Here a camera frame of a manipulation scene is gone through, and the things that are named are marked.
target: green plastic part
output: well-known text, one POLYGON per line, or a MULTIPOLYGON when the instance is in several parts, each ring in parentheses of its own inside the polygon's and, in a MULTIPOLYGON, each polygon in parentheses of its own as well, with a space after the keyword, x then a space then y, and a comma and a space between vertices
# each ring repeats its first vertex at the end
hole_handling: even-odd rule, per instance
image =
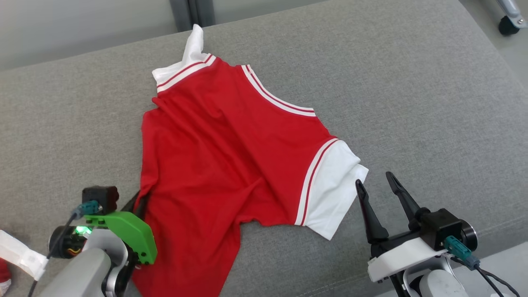
POLYGON ((137 253, 139 262, 153 264, 158 255, 150 226, 128 211, 115 211, 105 216, 84 216, 89 226, 106 227, 137 253))

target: couch cushion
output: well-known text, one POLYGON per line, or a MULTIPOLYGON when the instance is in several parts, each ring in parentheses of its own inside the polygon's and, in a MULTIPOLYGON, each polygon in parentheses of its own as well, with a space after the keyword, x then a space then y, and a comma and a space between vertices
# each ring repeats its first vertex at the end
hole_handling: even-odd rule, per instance
MULTIPOLYGON (((480 256, 528 239, 528 97, 458 1, 335 0, 204 30, 204 52, 250 63, 350 145, 389 233, 407 222, 385 171, 470 222, 480 256)), ((180 60, 187 36, 0 73, 0 228, 45 253, 82 188, 116 185, 120 206, 137 191, 150 72, 180 60)), ((374 295, 391 285, 370 283, 369 256, 357 203, 330 242, 246 224, 222 296, 374 295)), ((66 264, 50 261, 37 291, 66 264)), ((16 270, 9 294, 30 285, 16 270)))

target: floor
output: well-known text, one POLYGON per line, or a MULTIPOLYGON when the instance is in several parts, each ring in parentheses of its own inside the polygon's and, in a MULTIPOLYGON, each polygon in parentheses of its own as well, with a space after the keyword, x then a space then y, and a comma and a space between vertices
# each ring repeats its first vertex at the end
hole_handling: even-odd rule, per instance
MULTIPOLYGON (((521 14, 528 20, 528 0, 516 0, 521 14)), ((502 36, 497 25, 505 15, 496 0, 460 0, 475 19, 482 31, 517 74, 522 85, 528 89, 528 29, 521 29, 512 36, 502 36)))
MULTIPOLYGON (((521 296, 528 292, 528 271, 523 264, 528 263, 528 242, 504 250, 500 253, 480 259, 480 266, 484 270, 497 275, 509 283, 521 296)), ((460 283, 466 289, 470 297, 488 297, 495 291, 486 283, 480 274, 476 271, 469 271, 466 267, 454 269, 460 283)), ((498 289, 504 294, 504 297, 514 297, 514 294, 507 287, 497 284, 498 289)), ((387 292, 377 297, 397 297, 395 291, 387 292)))

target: green led light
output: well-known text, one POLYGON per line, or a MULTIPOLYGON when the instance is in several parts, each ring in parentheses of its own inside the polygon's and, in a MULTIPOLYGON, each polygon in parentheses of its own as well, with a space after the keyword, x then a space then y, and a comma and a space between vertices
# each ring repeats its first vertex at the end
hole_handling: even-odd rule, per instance
POLYGON ((75 232, 77 232, 77 234, 79 234, 79 235, 83 235, 84 233, 91 234, 92 233, 92 229, 90 229, 88 227, 85 227, 85 226, 77 226, 75 228, 75 232))

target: striped trim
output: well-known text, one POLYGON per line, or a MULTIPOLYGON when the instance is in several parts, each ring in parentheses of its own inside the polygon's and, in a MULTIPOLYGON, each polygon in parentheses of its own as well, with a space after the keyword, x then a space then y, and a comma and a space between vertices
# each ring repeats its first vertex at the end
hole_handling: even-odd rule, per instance
POLYGON ((319 151, 317 151, 312 163, 308 167, 308 171, 306 172, 306 176, 304 178, 303 189, 300 194, 299 208, 297 209, 297 219, 295 220, 295 225, 304 226, 306 211, 308 209, 308 200, 310 197, 310 188, 312 187, 312 181, 314 179, 315 172, 317 171, 325 152, 332 144, 336 143, 337 141, 339 141, 339 139, 333 138, 325 142, 325 144, 319 148, 319 151))
POLYGON ((249 65, 242 65, 242 70, 244 71, 244 74, 248 78, 251 85, 255 88, 255 90, 267 101, 271 102, 273 105, 287 111, 293 114, 303 115, 303 116, 311 116, 315 117, 315 112, 312 108, 308 107, 300 107, 291 103, 288 103, 284 100, 281 100, 275 96, 273 96, 268 90, 264 88, 260 80, 257 78, 255 73, 253 72, 253 69, 251 69, 251 66, 249 65))
POLYGON ((187 76, 197 72, 198 70, 205 68, 207 66, 211 66, 214 63, 214 60, 216 59, 215 56, 208 54, 204 61, 198 61, 196 63, 193 63, 182 70, 178 71, 175 75, 167 79, 165 82, 160 83, 157 86, 157 91, 162 92, 173 85, 175 85, 177 82, 181 81, 182 79, 186 78, 187 76))

